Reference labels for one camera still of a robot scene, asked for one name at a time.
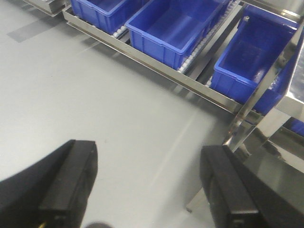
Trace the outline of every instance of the epoxy floor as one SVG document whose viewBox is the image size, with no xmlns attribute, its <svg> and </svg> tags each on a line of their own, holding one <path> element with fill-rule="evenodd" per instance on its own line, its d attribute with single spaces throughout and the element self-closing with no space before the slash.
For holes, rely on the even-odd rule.
<svg viewBox="0 0 304 228">
<path fill-rule="evenodd" d="M 233 116 L 21 0 L 0 0 L 0 180 L 69 139 L 99 171 L 83 228 L 212 228 L 185 205 Z"/>
</svg>

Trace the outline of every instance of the metal leg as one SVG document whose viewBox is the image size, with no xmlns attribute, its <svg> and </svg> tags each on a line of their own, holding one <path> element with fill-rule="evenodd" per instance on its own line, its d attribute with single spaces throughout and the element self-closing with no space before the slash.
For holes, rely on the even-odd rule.
<svg viewBox="0 0 304 228">
<path fill-rule="evenodd" d="M 195 211 L 195 209 L 197 209 L 206 200 L 207 200 L 207 198 L 206 198 L 206 195 L 205 195 L 205 191 L 202 188 L 195 195 L 195 197 L 190 201 L 190 203 L 187 204 L 187 206 L 186 206 L 187 211 L 192 213 L 193 211 Z"/>
<path fill-rule="evenodd" d="M 235 134 L 230 134 L 224 144 L 233 152 L 242 144 L 245 144 L 246 154 L 248 154 L 248 150 L 255 151 L 262 146 L 289 119 L 289 115 L 273 108 L 257 126 L 243 122 L 239 127 L 239 131 Z"/>
</svg>

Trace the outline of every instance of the blue plastic crate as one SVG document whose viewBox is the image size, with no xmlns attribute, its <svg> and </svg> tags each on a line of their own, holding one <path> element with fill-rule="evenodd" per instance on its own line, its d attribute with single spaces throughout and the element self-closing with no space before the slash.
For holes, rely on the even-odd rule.
<svg viewBox="0 0 304 228">
<path fill-rule="evenodd" d="M 126 27 L 134 48 L 178 69 L 225 13 L 229 0 L 151 0 Z"/>
<path fill-rule="evenodd" d="M 211 88 L 244 104 L 296 31 L 297 24 L 247 6 L 238 31 L 215 64 Z M 266 114 L 281 98 L 290 63 L 254 107 Z"/>
<path fill-rule="evenodd" d="M 299 120 L 293 120 L 291 122 L 291 126 L 289 127 L 290 130 L 292 130 L 293 132 L 301 135 L 301 136 L 304 136 L 304 123 L 302 121 L 299 121 Z"/>
<path fill-rule="evenodd" d="M 148 0 L 71 0 L 81 19 L 109 33 L 115 33 Z"/>
</svg>

